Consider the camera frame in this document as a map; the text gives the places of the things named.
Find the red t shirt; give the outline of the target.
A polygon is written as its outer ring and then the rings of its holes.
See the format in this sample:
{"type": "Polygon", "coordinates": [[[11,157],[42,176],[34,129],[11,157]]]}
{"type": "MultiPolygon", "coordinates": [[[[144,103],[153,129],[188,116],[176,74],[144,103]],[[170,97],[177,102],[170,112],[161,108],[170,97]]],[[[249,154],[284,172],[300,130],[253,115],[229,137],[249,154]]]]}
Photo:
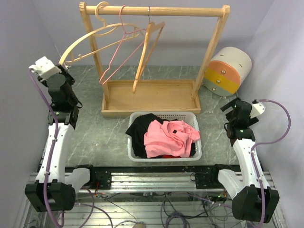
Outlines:
{"type": "Polygon", "coordinates": [[[172,155],[163,155],[162,158],[164,159],[179,159],[180,156],[172,156],[172,155]]]}

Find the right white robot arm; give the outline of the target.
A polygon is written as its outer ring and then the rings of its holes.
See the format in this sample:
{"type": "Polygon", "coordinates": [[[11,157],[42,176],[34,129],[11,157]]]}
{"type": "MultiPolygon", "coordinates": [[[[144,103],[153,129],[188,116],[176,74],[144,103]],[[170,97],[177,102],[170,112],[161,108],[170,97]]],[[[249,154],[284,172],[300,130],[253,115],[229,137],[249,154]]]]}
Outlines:
{"type": "Polygon", "coordinates": [[[223,186],[232,199],[234,218],[269,223],[279,202],[279,193],[272,189],[260,165],[256,149],[256,139],[250,126],[258,122],[257,116],[265,111],[262,103],[252,104],[236,98],[221,108],[232,108],[226,114],[224,125],[227,137],[233,147],[240,166],[242,178],[228,168],[220,169],[210,175],[209,182],[215,188],[223,186]]]}

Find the light wooden hanger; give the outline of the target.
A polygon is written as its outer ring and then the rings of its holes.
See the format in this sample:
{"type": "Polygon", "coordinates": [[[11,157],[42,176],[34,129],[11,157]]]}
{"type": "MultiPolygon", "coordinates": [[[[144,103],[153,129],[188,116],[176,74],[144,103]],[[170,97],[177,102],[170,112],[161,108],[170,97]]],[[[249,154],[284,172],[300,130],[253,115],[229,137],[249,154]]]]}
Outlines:
{"type": "Polygon", "coordinates": [[[96,6],[93,6],[93,12],[89,12],[89,6],[87,5],[86,2],[80,2],[79,3],[79,10],[81,14],[82,21],[84,23],[85,29],[86,29],[86,34],[77,39],[74,43],[72,43],[62,54],[59,64],[73,64],[75,62],[78,62],[82,59],[85,59],[87,57],[93,56],[93,59],[95,61],[95,65],[98,67],[102,66],[101,59],[99,52],[102,50],[105,50],[107,48],[110,48],[112,46],[118,45],[120,41],[115,41],[109,45],[106,45],[102,48],[99,48],[97,46],[97,38],[105,37],[107,35],[110,35],[114,31],[118,29],[125,29],[127,27],[130,27],[132,31],[129,33],[123,35],[122,41],[127,41],[129,39],[134,39],[138,36],[143,36],[144,35],[144,30],[141,29],[139,26],[132,24],[132,23],[125,23],[125,22],[118,22],[114,24],[108,24],[106,20],[102,17],[99,16],[99,10],[104,9],[105,7],[109,7],[109,3],[106,1],[102,1],[98,3],[96,6]],[[93,29],[93,25],[91,22],[91,15],[95,15],[96,19],[102,22],[102,27],[98,29],[93,29]],[[79,54],[78,57],[75,57],[73,54],[74,49],[84,40],[89,41],[89,45],[91,48],[91,52],[88,54],[81,55],[79,54]]]}

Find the pink wire hanger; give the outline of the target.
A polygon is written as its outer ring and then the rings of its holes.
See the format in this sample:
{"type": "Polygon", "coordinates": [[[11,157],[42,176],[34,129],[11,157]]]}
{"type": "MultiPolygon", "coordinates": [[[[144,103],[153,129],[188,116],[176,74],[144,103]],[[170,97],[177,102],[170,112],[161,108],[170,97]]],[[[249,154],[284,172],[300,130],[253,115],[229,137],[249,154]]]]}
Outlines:
{"type": "Polygon", "coordinates": [[[123,36],[122,36],[121,40],[119,40],[119,42],[118,42],[118,46],[117,46],[115,52],[113,53],[113,56],[109,62],[108,68],[103,72],[102,76],[99,79],[99,84],[102,86],[105,85],[109,81],[109,79],[114,75],[114,73],[112,73],[107,79],[105,79],[105,76],[106,76],[107,72],[111,69],[112,63],[122,45],[122,43],[124,41],[126,41],[127,38],[129,38],[128,37],[129,35],[139,35],[140,32],[146,31],[146,29],[143,29],[143,28],[137,29],[136,27],[134,27],[133,31],[130,31],[130,32],[126,31],[125,23],[123,22],[123,18],[122,18],[122,11],[125,7],[126,7],[126,5],[123,5],[119,10],[119,18],[120,18],[120,23],[121,23],[120,25],[123,29],[123,36]]]}

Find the pink t shirt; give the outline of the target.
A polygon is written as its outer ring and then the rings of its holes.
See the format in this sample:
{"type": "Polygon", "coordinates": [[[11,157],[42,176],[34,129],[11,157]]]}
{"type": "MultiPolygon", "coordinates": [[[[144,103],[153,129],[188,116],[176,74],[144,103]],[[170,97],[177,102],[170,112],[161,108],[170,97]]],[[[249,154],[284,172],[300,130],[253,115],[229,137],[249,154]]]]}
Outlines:
{"type": "Polygon", "coordinates": [[[148,158],[163,155],[188,158],[191,146],[200,139],[200,132],[184,121],[152,121],[144,134],[148,158]]]}

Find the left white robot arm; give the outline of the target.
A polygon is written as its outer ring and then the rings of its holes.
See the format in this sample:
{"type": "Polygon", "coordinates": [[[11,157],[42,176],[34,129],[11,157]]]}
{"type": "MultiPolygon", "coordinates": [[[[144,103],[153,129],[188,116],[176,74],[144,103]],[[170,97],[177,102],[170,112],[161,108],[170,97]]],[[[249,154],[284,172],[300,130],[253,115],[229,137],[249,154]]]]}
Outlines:
{"type": "Polygon", "coordinates": [[[35,182],[27,184],[25,195],[37,212],[71,210],[76,193],[82,188],[91,189],[97,177],[92,165],[79,165],[65,174],[67,151],[71,143],[82,103],[75,95],[74,78],[60,64],[34,64],[29,67],[51,97],[49,103],[41,93],[49,113],[48,138],[42,164],[35,182]]]}

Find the wooden hanger metal hook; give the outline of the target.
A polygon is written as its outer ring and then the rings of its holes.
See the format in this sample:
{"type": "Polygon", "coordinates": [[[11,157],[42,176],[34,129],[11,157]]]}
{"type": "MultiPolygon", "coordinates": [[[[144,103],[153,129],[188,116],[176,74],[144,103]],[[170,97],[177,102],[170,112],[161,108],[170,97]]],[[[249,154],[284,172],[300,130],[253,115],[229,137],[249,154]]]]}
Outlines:
{"type": "MultiPolygon", "coordinates": [[[[151,12],[151,8],[148,7],[148,18],[150,19],[150,12],[151,12]]],[[[135,93],[136,92],[136,88],[138,85],[138,82],[141,79],[141,76],[143,75],[143,72],[148,64],[148,61],[157,45],[157,42],[159,40],[159,37],[163,31],[163,28],[165,26],[165,22],[162,21],[159,24],[155,24],[154,22],[152,22],[151,20],[149,20],[149,24],[145,33],[145,38],[144,38],[144,43],[143,43],[143,49],[142,49],[142,54],[141,54],[141,58],[139,61],[139,65],[137,68],[137,72],[136,72],[136,76],[133,82],[133,87],[132,87],[132,92],[135,93]],[[154,32],[158,31],[158,35],[152,45],[152,47],[149,50],[149,43],[150,43],[150,39],[151,36],[154,32]]]]}

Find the black printed t shirt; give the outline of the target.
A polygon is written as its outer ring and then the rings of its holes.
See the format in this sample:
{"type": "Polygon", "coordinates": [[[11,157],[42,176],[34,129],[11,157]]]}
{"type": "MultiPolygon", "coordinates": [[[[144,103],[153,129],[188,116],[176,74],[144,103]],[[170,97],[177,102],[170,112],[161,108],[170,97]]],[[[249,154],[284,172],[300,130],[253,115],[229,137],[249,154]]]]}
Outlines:
{"type": "MultiPolygon", "coordinates": [[[[162,119],[160,117],[157,117],[154,114],[145,114],[141,115],[139,117],[136,117],[133,123],[129,126],[127,131],[125,132],[128,136],[131,137],[132,141],[132,149],[135,154],[135,156],[141,158],[141,159],[149,159],[146,154],[145,146],[144,146],[144,134],[148,130],[148,126],[152,121],[158,121],[160,123],[163,123],[164,121],[169,121],[167,119],[162,119]]],[[[195,142],[191,146],[191,154],[190,157],[194,156],[196,153],[195,149],[195,142]]],[[[154,157],[151,159],[161,159],[162,156],[154,157]]]]}

